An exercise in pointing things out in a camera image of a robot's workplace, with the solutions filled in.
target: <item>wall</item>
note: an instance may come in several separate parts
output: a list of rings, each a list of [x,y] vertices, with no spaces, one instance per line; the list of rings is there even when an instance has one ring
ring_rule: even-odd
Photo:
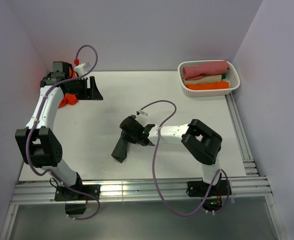
[[[259,171],[294,239],[294,4],[264,0],[235,59],[236,93]]]
[[[83,44],[98,71],[176,70],[183,61],[232,60],[262,0],[7,0],[47,69]],[[92,53],[82,58],[92,60]]]
[[[35,48],[0,0],[0,232],[22,165],[14,133],[31,117],[44,74]]]

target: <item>towel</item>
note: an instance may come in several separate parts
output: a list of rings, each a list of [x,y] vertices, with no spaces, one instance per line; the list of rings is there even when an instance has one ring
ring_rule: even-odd
[[[218,74],[218,75],[212,75],[212,76],[204,76],[201,79],[197,79],[197,80],[188,80],[186,81],[183,78],[183,84],[187,85],[187,84],[214,84],[216,82],[221,82],[222,79],[222,75]]]
[[[78,100],[75,95],[66,93],[63,99],[61,100],[58,108],[62,108],[66,106],[67,104],[75,105],[77,102]]]
[[[229,83],[227,81],[219,81],[217,83],[207,84],[187,84],[186,87],[191,90],[228,89]]]
[[[227,61],[211,61],[197,66],[185,66],[182,75],[186,81],[201,79],[204,76],[224,74],[229,69]]]

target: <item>black mounting plate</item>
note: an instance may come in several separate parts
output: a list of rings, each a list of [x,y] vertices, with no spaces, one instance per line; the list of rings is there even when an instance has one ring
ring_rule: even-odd
[[[86,196],[84,195],[80,195],[79,198],[74,199],[71,198],[70,196],[68,196],[65,192],[65,187],[63,186],[58,186],[56,189],[56,194],[55,194],[55,201],[56,202],[65,202],[65,201],[85,201],[86,200]],[[99,199],[99,195],[100,195],[100,185],[98,184],[90,184],[90,185],[83,185],[82,187],[82,192],[86,193],[86,194],[90,194],[93,195],[94,197],[96,197],[97,199]]]
[[[187,189],[187,195],[189,197],[201,197],[203,198],[208,190],[209,184],[203,182],[203,181],[189,181],[187,182],[188,189]],[[220,180],[219,186],[212,186],[210,189],[208,197],[217,196],[218,191],[221,191],[222,196],[226,196],[228,194],[228,183],[227,180]]]

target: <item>orange cloth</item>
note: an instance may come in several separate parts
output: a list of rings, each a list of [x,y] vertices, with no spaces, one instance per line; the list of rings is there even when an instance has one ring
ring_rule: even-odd
[[[77,102],[78,102],[78,100],[75,95],[66,93],[65,96],[63,97],[62,101],[60,102],[58,108],[62,108],[64,106],[66,106],[67,104],[75,105]]]
[[[191,90],[228,89],[229,83],[227,81],[219,81],[216,83],[206,83],[206,84],[187,84],[186,87]]]

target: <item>plastic laundry basket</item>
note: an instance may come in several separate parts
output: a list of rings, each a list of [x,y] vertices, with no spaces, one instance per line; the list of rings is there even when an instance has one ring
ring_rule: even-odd
[[[239,75],[235,69],[235,67],[229,63],[229,69],[226,73],[226,78],[222,81],[229,82],[229,88],[227,89],[213,89],[213,90],[191,90],[188,89],[182,81],[182,69],[183,67],[187,66],[196,66],[205,64],[208,62],[216,62],[216,61],[223,61],[223,60],[205,60],[205,61],[185,61],[178,66],[178,74],[179,74],[179,81],[181,84],[181,88],[184,94],[188,97],[212,97],[212,96],[223,96],[231,93],[234,89],[237,89],[240,86],[240,79]]]

